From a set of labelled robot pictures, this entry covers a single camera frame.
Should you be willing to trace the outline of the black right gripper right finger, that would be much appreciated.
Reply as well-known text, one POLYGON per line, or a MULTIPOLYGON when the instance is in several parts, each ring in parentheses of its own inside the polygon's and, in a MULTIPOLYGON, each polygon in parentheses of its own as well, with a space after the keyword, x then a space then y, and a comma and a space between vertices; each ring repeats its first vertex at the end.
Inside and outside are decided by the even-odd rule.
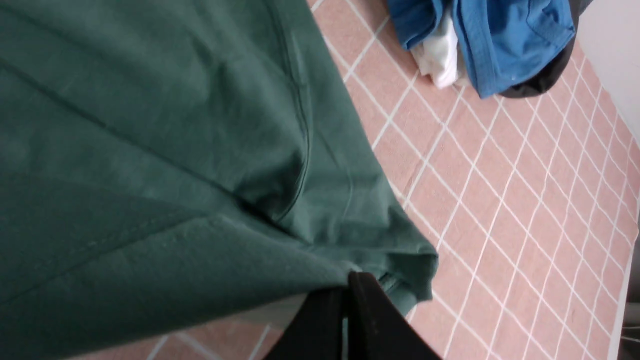
POLYGON ((370 273, 350 272, 347 292, 349 360, 439 360, 370 273))

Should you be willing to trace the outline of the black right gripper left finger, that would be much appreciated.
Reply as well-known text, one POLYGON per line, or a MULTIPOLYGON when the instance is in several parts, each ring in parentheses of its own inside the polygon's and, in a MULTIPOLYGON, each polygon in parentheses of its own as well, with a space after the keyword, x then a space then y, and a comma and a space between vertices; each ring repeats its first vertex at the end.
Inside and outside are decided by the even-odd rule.
POLYGON ((311 292, 265 360, 341 360, 345 292, 311 292))

